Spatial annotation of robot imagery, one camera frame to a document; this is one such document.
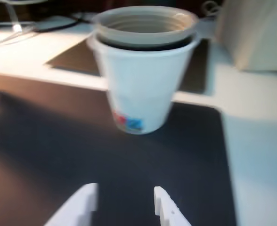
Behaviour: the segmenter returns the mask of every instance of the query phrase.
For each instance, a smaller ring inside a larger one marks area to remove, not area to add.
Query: white object
[[[165,51],[130,51],[113,48],[88,38],[101,75],[108,81],[108,98],[119,128],[133,134],[146,134],[160,128],[168,115],[171,99],[195,46]]]
[[[154,207],[161,226],[191,226],[168,193],[159,186],[154,188]]]
[[[96,33],[124,46],[166,45],[195,32],[198,17],[186,10],[163,6],[133,6],[105,11],[93,18]]]
[[[89,226],[97,210],[98,184],[86,184],[76,191],[44,226]]]
[[[226,0],[216,33],[238,69],[277,71],[277,0]]]

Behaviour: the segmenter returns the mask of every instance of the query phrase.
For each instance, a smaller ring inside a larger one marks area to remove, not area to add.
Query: cup rim
[[[102,16],[105,16],[105,15],[114,15],[115,12],[117,11],[121,11],[121,10],[127,10],[127,9],[142,9],[142,8],[149,8],[149,9],[164,9],[164,10],[173,10],[173,11],[177,11],[178,13],[180,14],[184,14],[184,15],[188,15],[191,17],[192,19],[192,25],[190,27],[187,27],[183,30],[174,30],[174,31],[168,31],[168,32],[157,32],[157,33],[145,33],[145,32],[128,32],[128,31],[119,31],[119,30],[116,30],[116,29],[113,29],[113,28],[110,28],[110,27],[107,27],[106,25],[98,22],[97,20],[102,17]],[[107,30],[109,32],[114,32],[114,33],[119,33],[119,34],[125,34],[125,35],[163,35],[163,34],[167,34],[167,35],[171,35],[171,34],[177,34],[177,33],[180,33],[180,32],[185,32],[185,31],[189,31],[190,29],[192,29],[196,23],[198,22],[198,16],[195,15],[194,13],[191,13],[187,10],[184,10],[184,9],[180,9],[180,8],[173,8],[173,7],[167,7],[167,6],[128,6],[128,7],[121,7],[121,8],[114,8],[114,9],[111,9],[111,10],[107,10],[105,12],[102,12],[102,13],[99,13],[97,14],[96,16],[93,17],[92,21],[99,27],[101,27],[101,29],[104,29],[104,30]]]
[[[193,39],[187,45],[174,48],[169,50],[158,50],[158,51],[138,51],[138,50],[127,50],[122,48],[115,48],[108,46],[97,39],[97,34],[95,32],[91,33],[90,36],[86,39],[86,43],[89,48],[94,51],[106,51],[107,53],[111,51],[112,53],[123,55],[123,56],[137,56],[137,57],[162,57],[170,56],[180,52],[185,52],[189,49],[194,49],[200,43],[200,35],[198,32],[194,33]]]

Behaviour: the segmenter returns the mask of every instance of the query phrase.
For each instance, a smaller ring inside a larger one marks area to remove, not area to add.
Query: white plastic piece
[[[159,186],[154,187],[154,207],[161,226],[191,226],[168,193]]]
[[[89,226],[97,210],[98,184],[86,184],[76,191],[44,226]]]

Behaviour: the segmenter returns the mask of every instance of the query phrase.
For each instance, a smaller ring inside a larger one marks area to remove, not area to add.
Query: cord
[[[80,23],[83,23],[83,21],[85,21],[85,23],[89,23],[89,21],[84,20],[84,17],[85,17],[85,13],[82,12],[80,18],[75,18],[75,20],[76,20],[75,22],[72,22],[72,23],[66,24],[66,25],[62,25],[62,26],[50,27],[50,28],[46,28],[46,29],[34,29],[34,32],[36,32],[36,33],[54,32],[54,31],[59,31],[59,30],[63,30],[66,28],[74,27]]]
[[[201,10],[206,16],[217,16],[221,10],[221,6],[215,1],[205,1],[201,5]]]
[[[10,5],[32,5],[45,2],[47,0],[25,0],[25,1],[16,1],[16,0],[0,0],[0,3],[7,3]]]

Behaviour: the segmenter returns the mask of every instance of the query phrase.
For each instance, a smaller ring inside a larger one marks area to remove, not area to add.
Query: white cable
[[[205,16],[217,16],[221,6],[219,6],[215,1],[205,1],[201,5],[201,10]]]
[[[26,1],[17,1],[17,0],[0,0],[0,3],[7,3],[10,5],[32,5],[45,2],[47,0],[26,0]]]

